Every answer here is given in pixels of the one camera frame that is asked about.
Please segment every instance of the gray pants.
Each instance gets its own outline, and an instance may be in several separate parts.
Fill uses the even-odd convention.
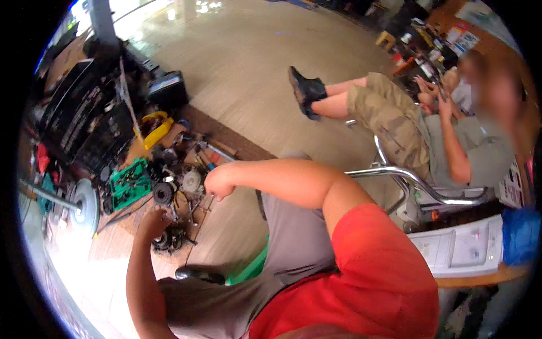
[[[262,199],[269,250],[258,277],[233,286],[195,278],[159,281],[167,322],[175,334],[240,338],[279,291],[335,268],[335,254],[320,210],[300,208],[263,192]]]

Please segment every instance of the person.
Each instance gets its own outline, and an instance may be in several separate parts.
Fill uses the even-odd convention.
[[[467,116],[474,115],[475,102],[480,84],[487,71],[486,60],[477,50],[469,49],[461,54],[457,67],[447,71],[442,79],[445,91],[451,93],[451,98]],[[414,81],[420,87],[418,100],[424,112],[436,111],[438,103],[438,86],[416,76]]]
[[[261,191],[269,227],[263,271],[224,286],[156,280],[150,248],[168,222],[144,217],[126,297],[141,338],[434,337],[437,284],[422,255],[363,188],[308,157],[236,161],[204,182],[219,201],[237,186]]]
[[[443,188],[493,187],[508,172],[515,122],[522,111],[521,81],[515,74],[496,72],[488,82],[490,113],[466,117],[449,93],[446,101],[439,94],[439,114],[425,116],[383,74],[324,85],[318,78],[304,78],[293,66],[289,69],[303,114],[311,119],[345,119],[350,114],[378,136],[391,162]]]

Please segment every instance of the red t-shirt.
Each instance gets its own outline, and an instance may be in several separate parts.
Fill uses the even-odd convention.
[[[331,239],[340,273],[307,277],[278,293],[254,319],[250,339],[314,324],[391,338],[434,337],[435,279],[418,249],[377,205],[353,208]]]

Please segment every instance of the floor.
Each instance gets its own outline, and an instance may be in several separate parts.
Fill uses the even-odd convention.
[[[389,75],[392,64],[375,46],[373,32],[323,8],[285,2],[222,0],[207,12],[195,1],[162,3],[152,12],[134,12],[135,18],[120,20],[115,29],[166,70],[181,70],[191,105],[276,156],[302,150],[341,170],[369,166],[376,152],[372,135],[342,121],[315,122],[300,114],[286,70],[295,65],[325,83],[367,72]],[[398,198],[397,186],[386,178],[361,184],[384,208]],[[267,235],[254,191],[240,187],[210,210],[188,263],[240,272]],[[51,258],[76,304],[105,337],[137,338],[125,293],[132,236],[121,228],[107,232],[125,245],[91,256],[89,241],[54,244]],[[158,276],[172,272],[155,269]]]

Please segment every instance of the concrete floor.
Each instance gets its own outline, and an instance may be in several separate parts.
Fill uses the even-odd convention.
[[[286,71],[295,65],[325,83],[367,72],[389,74],[392,64],[375,46],[375,34],[322,8],[310,11],[264,0],[221,3],[218,10],[199,13],[195,1],[175,0],[150,15],[138,10],[115,29],[123,39],[136,37],[135,43],[166,70],[181,70],[193,106],[267,151],[279,156],[302,150],[341,170],[367,168],[376,152],[372,134],[349,129],[342,121],[308,120],[299,112]],[[362,185],[382,207],[398,198],[398,188],[386,178]],[[238,272],[263,248],[266,234],[254,191],[238,188],[223,202],[214,202],[188,262]],[[130,249],[95,260],[84,272],[73,269],[79,260],[73,253],[87,251],[84,246],[59,246],[59,253],[69,255],[55,255],[70,294],[105,337],[137,338],[124,288]],[[82,276],[92,280],[83,282]]]

